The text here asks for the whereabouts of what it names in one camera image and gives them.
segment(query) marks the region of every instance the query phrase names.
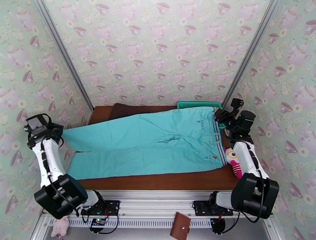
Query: wall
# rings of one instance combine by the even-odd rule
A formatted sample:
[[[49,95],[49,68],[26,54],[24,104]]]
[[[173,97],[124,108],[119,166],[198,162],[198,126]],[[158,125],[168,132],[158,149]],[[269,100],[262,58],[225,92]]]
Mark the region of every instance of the wall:
[[[86,124],[90,111],[31,0],[2,1],[0,15],[0,239],[29,239],[40,174],[25,119],[44,112],[69,128]],[[64,167],[71,155],[60,148]]]
[[[221,102],[269,3],[44,2],[94,105]]]
[[[315,1],[283,1],[235,92],[256,114],[256,153],[280,184],[273,212],[294,240],[316,239],[315,14]]]

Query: teal basket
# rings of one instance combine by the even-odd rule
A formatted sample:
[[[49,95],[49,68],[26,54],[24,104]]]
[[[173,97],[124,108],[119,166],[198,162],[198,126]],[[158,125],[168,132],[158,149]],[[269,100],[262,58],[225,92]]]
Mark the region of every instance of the teal basket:
[[[223,109],[222,105],[220,103],[216,102],[178,102],[177,109],[183,109],[188,107],[218,107],[219,109]],[[219,125],[220,130],[225,129],[225,125],[223,123],[220,123]]]

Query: pink stuffed toy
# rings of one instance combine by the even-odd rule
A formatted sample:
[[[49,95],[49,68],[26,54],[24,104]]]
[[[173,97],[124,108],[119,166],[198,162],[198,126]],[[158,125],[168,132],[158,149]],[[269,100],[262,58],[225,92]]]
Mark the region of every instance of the pink stuffed toy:
[[[233,166],[235,176],[240,179],[243,176],[243,173],[241,172],[237,154],[231,148],[224,149],[224,152],[226,154],[227,162]]]
[[[67,229],[69,227],[68,216],[64,216],[62,219],[55,219],[53,223],[53,231],[51,237],[58,235],[58,239],[62,239],[66,235]]]

